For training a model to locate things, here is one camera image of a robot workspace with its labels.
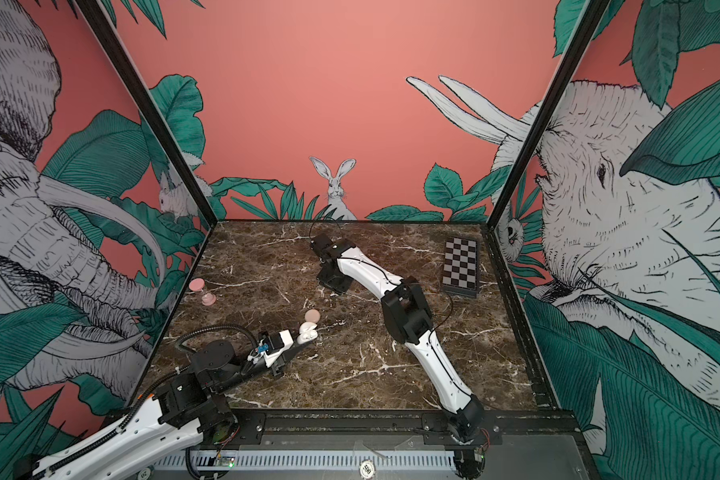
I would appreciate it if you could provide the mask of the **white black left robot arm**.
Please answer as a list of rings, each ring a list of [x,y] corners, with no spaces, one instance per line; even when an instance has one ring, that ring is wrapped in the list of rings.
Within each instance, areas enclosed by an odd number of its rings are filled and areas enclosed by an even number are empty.
[[[209,441],[229,424],[242,431],[225,393],[266,372],[282,374],[310,343],[287,330],[265,336],[240,357],[226,340],[190,355],[189,364],[157,380],[122,418],[72,447],[41,457],[27,455],[13,466],[15,479],[125,479],[166,455]]]

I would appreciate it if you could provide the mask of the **white round earbud case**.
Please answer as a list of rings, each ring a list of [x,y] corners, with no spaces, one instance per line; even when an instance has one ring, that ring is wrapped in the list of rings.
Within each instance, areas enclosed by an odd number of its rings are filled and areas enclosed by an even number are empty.
[[[299,327],[299,335],[297,337],[297,344],[303,345],[314,341],[318,337],[317,325],[314,322],[303,322]]]

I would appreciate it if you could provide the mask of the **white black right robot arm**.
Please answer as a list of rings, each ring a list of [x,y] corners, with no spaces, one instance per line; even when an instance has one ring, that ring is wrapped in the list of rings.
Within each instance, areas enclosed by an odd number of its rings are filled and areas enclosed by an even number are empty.
[[[451,435],[461,443],[471,440],[485,409],[442,348],[418,280],[387,271],[345,238],[334,241],[319,234],[310,239],[310,247],[320,260],[317,279],[322,286],[344,294],[356,282],[379,300],[388,333],[411,351],[432,382]]]

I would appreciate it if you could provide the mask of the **pink earbud charging case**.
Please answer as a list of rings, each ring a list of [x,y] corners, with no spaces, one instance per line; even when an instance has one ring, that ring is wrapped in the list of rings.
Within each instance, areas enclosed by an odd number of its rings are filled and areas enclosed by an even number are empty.
[[[310,309],[305,312],[304,319],[306,322],[317,324],[321,319],[321,313],[317,309]]]

